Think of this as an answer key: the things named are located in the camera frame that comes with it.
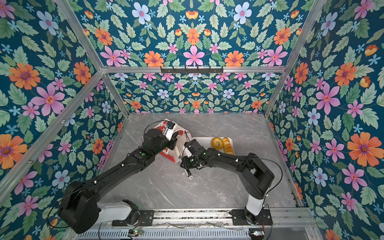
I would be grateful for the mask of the fake sliced bread loaf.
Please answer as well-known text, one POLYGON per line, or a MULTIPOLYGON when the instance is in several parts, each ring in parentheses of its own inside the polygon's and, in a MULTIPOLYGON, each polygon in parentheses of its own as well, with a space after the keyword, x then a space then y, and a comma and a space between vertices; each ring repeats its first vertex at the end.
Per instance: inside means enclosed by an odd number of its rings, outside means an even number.
POLYGON ((224 152, 228 155, 234 155, 234 149, 232 147, 231 141, 229 138, 223 138, 224 143, 224 152))

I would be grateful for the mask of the red white paper bag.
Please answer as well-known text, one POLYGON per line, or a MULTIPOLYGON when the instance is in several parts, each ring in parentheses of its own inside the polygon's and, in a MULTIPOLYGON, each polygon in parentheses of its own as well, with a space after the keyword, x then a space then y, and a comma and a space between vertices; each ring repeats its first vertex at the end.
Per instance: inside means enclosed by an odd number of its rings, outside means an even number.
POLYGON ((179 163, 184 156, 191 155, 184 146, 185 143, 192 140, 192 135, 188 130, 168 119, 158 121, 155 129, 160 130, 171 142, 170 146, 160 153, 162 156, 173 163, 179 163))

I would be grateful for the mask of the yellow fake donut bread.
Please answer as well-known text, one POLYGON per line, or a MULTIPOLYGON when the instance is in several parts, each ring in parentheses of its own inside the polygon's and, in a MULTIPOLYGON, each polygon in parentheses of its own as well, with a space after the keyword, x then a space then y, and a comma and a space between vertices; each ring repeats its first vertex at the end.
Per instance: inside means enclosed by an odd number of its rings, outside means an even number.
POLYGON ((211 141, 211 146, 216 150, 221 150, 224 148, 224 141, 221 138, 213 138, 211 141))

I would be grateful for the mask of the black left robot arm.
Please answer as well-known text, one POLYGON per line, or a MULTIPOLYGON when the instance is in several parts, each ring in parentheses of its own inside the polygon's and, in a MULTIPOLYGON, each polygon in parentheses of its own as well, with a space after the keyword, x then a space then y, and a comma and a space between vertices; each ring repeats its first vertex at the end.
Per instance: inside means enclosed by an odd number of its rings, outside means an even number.
POLYGON ((125 221, 134 225, 139 220, 137 205, 129 200, 115 203, 101 203, 100 200, 112 189, 130 176, 148 167, 160 152, 173 150, 178 132, 171 130, 163 134, 150 129, 144 134, 144 142, 116 166, 83 183, 72 182, 66 188, 59 217, 77 234, 89 230, 95 224, 111 221, 125 221))

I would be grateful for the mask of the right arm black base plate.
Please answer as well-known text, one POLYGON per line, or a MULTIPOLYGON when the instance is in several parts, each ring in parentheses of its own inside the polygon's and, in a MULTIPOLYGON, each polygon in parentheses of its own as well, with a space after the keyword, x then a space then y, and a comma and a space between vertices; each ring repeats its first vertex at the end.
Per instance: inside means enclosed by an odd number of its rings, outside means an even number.
POLYGON ((262 209, 258 216, 253 216, 250 213, 246 213, 246 209, 233 209, 229 211, 229 214, 232 216, 232 221, 234 226, 272 226, 273 220, 271 217, 271 212, 266 209, 262 209))

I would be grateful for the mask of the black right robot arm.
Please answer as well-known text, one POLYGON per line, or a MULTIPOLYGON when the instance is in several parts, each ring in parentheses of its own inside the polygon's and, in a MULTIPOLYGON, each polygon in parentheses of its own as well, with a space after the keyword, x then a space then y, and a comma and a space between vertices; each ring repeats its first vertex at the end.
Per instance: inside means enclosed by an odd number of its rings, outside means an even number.
POLYGON ((260 215, 275 176, 257 155, 234 156, 214 148, 205 149, 197 140, 184 143, 184 151, 187 153, 183 154, 181 167, 186 171, 208 167, 237 174, 249 194, 246 216, 252 219, 260 215))

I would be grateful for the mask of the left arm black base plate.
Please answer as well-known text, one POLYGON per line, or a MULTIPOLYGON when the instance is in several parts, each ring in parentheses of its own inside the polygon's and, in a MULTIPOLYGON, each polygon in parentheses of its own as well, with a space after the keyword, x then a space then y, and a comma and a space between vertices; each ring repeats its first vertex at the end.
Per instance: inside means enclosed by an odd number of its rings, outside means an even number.
POLYGON ((155 211, 138 210, 130 214, 125 220, 112 221, 113 227, 149 227, 154 221, 155 211))

